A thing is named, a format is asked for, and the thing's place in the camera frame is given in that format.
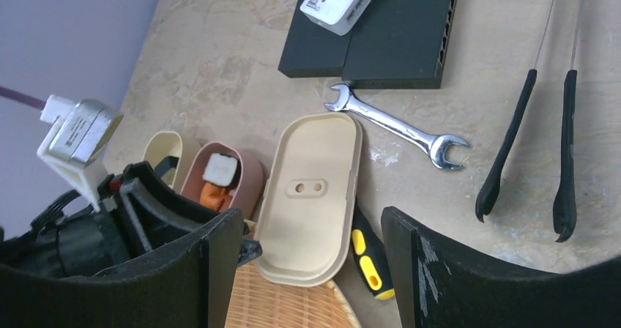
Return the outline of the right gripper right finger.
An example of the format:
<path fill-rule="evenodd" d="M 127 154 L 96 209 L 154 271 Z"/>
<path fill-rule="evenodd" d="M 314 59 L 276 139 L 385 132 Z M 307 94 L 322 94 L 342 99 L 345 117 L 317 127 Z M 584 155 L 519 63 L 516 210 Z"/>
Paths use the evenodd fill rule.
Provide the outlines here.
<path fill-rule="evenodd" d="M 381 216 L 403 327 L 618 327 L 620 259 L 574 272 L 512 264 L 394 206 Z"/>

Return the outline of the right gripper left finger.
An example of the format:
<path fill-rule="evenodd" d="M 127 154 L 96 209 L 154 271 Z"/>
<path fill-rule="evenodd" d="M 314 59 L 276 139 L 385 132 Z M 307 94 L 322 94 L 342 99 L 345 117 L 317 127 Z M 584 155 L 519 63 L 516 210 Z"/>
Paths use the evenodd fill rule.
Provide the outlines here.
<path fill-rule="evenodd" d="M 3 327 L 224 327 L 245 223 L 232 209 L 93 277 L 1 267 Z"/>

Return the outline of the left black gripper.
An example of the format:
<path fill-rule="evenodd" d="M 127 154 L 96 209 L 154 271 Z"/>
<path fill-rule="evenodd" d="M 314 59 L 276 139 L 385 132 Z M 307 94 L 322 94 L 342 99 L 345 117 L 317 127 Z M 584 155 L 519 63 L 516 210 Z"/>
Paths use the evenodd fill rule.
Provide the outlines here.
<path fill-rule="evenodd" d="M 104 268 L 169 267 L 182 258 L 237 268 L 261 254 L 239 209 L 216 212 L 175 193 L 148 163 L 97 186 Z"/>

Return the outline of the pink lunch box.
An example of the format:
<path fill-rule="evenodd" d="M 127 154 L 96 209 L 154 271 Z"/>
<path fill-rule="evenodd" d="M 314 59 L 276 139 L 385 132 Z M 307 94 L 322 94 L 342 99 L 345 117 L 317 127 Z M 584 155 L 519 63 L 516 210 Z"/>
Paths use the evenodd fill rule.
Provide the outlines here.
<path fill-rule="evenodd" d="M 231 191 L 230 207 L 240 209 L 245 219 L 251 219 L 264 188 L 265 177 L 260 161 L 246 150 L 238 150 L 218 141 L 207 143 L 195 156 L 180 195 L 196 203 L 199 202 L 204 185 L 202 174 L 213 153 L 226 154 L 237 158 L 240 162 L 241 176 L 237 187 Z"/>

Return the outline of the woven bamboo basket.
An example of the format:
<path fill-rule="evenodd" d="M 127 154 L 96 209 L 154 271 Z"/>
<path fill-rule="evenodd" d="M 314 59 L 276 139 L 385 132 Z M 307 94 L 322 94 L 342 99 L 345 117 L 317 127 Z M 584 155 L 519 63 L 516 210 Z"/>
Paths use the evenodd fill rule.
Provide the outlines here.
<path fill-rule="evenodd" d="M 249 263 L 237 269 L 226 327 L 360 327 L 351 305 L 329 280 L 297 287 L 266 280 Z"/>

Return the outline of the beige lunch box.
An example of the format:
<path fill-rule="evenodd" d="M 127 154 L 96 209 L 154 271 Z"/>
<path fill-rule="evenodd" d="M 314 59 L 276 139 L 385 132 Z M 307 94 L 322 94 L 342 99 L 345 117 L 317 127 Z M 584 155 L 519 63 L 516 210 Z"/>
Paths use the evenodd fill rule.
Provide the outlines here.
<path fill-rule="evenodd" d="M 191 137 L 175 131 L 160 131 L 154 134 L 144 150 L 143 160 L 154 167 L 169 155 L 179 158 L 174 178 L 166 176 L 162 179 L 172 190 L 180 193 L 190 167 L 201 144 Z"/>

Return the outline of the orange fried chicken piece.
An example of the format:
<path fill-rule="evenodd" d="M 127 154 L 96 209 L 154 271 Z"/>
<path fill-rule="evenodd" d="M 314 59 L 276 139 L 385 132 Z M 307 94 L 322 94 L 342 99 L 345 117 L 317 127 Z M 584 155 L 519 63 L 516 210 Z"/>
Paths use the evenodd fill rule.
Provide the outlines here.
<path fill-rule="evenodd" d="M 205 182 L 198 203 L 213 211 L 224 212 L 229 208 L 231 200 L 232 196 L 227 188 Z"/>

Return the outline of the white black sushi piece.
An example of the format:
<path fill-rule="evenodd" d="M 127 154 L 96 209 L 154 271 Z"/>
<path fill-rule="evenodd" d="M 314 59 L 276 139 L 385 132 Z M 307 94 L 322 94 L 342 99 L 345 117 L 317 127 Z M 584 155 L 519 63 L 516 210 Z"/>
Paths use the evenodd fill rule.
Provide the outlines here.
<path fill-rule="evenodd" d="M 241 177 L 241 162 L 236 157 L 212 153 L 202 173 L 202 179 L 212 185 L 234 189 Z"/>

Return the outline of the beige lunch box lid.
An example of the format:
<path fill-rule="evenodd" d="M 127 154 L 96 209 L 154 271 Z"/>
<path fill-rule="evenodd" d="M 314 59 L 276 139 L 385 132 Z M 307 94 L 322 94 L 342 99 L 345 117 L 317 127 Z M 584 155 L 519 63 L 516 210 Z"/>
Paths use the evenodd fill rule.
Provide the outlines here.
<path fill-rule="evenodd" d="M 332 280 L 350 242 L 362 128 L 344 113 L 292 122 L 282 133 L 264 191 L 254 264 L 273 283 L 314 287 Z"/>

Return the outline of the black metal tongs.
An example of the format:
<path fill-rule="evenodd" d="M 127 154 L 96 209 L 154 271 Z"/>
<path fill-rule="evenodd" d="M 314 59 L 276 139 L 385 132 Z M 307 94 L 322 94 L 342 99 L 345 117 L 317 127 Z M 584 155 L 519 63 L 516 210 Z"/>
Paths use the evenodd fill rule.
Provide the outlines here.
<path fill-rule="evenodd" d="M 538 70 L 541 68 L 541 54 L 543 46 L 545 45 L 546 36 L 549 34 L 555 1 L 556 0 L 551 0 L 549 3 L 549 10 L 545 26 L 540 36 L 540 42 L 535 60 L 533 61 L 531 69 L 529 69 L 527 73 L 524 85 L 513 112 L 513 116 L 505 133 L 504 140 L 499 148 L 499 151 L 497 152 L 486 180 L 477 194 L 475 200 L 475 217 L 481 223 L 485 221 L 486 216 L 491 214 L 499 197 L 503 168 L 518 135 L 518 130 L 526 113 L 529 99 L 532 96 L 533 89 L 535 88 Z M 554 232 L 558 235 L 558 243 L 566 242 L 573 236 L 577 223 L 573 146 L 576 87 L 578 81 L 576 55 L 578 52 L 583 5 L 584 0 L 579 0 L 579 6 L 576 14 L 576 24 L 573 31 L 570 65 L 563 84 L 559 187 L 552 207 L 553 227 Z"/>

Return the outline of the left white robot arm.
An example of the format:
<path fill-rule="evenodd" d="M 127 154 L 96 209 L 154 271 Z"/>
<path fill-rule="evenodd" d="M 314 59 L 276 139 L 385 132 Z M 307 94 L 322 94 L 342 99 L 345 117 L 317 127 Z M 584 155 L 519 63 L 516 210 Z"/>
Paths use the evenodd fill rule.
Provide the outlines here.
<path fill-rule="evenodd" d="M 50 278 L 143 277 L 169 262 L 156 250 L 198 231 L 219 212 L 174 192 L 149 163 L 130 164 L 97 187 L 101 210 L 67 216 L 77 190 L 59 196 L 28 232 L 1 241 L 1 264 Z"/>

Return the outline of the yellow black screwdriver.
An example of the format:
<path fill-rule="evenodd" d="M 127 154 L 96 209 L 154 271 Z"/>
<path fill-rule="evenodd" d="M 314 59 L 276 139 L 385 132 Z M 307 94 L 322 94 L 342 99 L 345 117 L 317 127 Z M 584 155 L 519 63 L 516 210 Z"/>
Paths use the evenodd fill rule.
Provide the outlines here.
<path fill-rule="evenodd" d="M 366 288 L 377 300 L 392 299 L 395 289 L 384 243 L 374 232 L 357 199 L 350 234 L 354 263 Z"/>

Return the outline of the silver wrench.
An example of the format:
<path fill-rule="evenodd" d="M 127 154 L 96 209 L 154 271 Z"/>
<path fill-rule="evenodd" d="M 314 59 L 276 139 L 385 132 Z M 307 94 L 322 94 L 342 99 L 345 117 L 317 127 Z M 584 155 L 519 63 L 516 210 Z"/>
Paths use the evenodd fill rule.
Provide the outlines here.
<path fill-rule="evenodd" d="M 431 163 L 440 170 L 457 171 L 464 167 L 462 164 L 453 163 L 446 159 L 447 150 L 451 146 L 468 147 L 468 143 L 463 138 L 451 134 L 433 135 L 425 133 L 359 100 L 344 83 L 331 85 L 330 89 L 338 93 L 338 98 L 335 102 L 324 103 L 324 107 L 328 111 L 350 112 L 367 119 L 420 148 L 429 157 Z"/>

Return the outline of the black foam block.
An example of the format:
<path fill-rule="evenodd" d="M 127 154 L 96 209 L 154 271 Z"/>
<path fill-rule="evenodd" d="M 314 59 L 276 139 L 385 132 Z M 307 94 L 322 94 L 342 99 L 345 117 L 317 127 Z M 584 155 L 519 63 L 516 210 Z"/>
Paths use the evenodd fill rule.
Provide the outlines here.
<path fill-rule="evenodd" d="M 440 89 L 458 0 L 372 0 L 338 36 L 295 10 L 278 70 L 356 89 Z"/>

